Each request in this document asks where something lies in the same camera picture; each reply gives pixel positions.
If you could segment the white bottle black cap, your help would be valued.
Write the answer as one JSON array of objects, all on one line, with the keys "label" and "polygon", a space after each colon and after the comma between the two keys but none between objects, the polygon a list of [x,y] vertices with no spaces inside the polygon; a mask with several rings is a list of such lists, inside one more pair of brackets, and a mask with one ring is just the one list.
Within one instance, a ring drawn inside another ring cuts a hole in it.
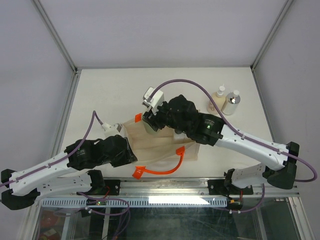
[{"label": "white bottle black cap", "polygon": [[176,133],[175,131],[173,132],[173,141],[175,143],[184,143],[186,139],[187,136],[184,133]]}]

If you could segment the beige canvas tote bag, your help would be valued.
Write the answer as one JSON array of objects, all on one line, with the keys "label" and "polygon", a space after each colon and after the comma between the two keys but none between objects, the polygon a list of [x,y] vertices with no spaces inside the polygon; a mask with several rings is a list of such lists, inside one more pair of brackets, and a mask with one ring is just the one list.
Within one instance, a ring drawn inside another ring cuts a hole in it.
[{"label": "beige canvas tote bag", "polygon": [[[140,179],[144,173],[152,175],[169,175],[178,170],[184,160],[196,161],[200,144],[187,139],[182,143],[174,142],[174,130],[165,127],[156,134],[148,134],[145,130],[142,114],[137,114],[133,119],[122,124],[126,130],[130,146],[137,157],[135,171],[132,176]],[[159,161],[175,161],[177,165],[168,170],[150,170],[147,165]]]}]

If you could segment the cream pump lotion bottle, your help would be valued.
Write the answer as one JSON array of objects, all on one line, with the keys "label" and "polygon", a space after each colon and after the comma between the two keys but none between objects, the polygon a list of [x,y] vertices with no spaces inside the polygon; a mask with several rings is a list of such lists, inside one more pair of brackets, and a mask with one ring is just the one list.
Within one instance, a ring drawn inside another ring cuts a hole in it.
[{"label": "cream pump lotion bottle", "polygon": [[217,109],[219,109],[219,110],[222,109],[222,107],[226,101],[225,90],[226,90],[226,88],[224,87],[224,85],[221,85],[218,88],[218,90],[211,95],[211,98],[214,100],[217,108],[213,105],[213,103],[211,101],[209,101],[208,105],[207,105],[207,111],[210,114],[216,115],[216,114],[218,114]]}]

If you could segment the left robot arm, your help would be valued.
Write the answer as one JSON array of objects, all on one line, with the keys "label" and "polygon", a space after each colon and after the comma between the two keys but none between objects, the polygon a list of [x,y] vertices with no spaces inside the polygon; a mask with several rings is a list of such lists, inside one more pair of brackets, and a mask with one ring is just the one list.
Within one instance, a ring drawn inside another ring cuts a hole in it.
[{"label": "left robot arm", "polygon": [[104,191],[103,174],[96,167],[117,168],[137,162],[129,141],[120,135],[77,140],[49,160],[21,171],[1,172],[1,203],[22,210],[44,198],[68,193],[98,195]]}]

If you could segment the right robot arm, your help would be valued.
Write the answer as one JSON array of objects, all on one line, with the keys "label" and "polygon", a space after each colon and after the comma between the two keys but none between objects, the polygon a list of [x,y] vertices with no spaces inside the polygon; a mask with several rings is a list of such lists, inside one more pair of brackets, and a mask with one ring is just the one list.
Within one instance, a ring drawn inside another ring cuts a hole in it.
[{"label": "right robot arm", "polygon": [[163,95],[144,96],[142,104],[147,107],[142,120],[154,132],[168,127],[201,145],[233,150],[259,162],[247,168],[229,169],[223,182],[226,192],[234,194],[250,185],[264,183],[283,190],[293,188],[297,165],[287,156],[293,143],[284,145],[263,141],[259,145],[256,139],[250,141],[240,131],[232,131],[222,118],[199,112],[183,95],[168,102]]}]

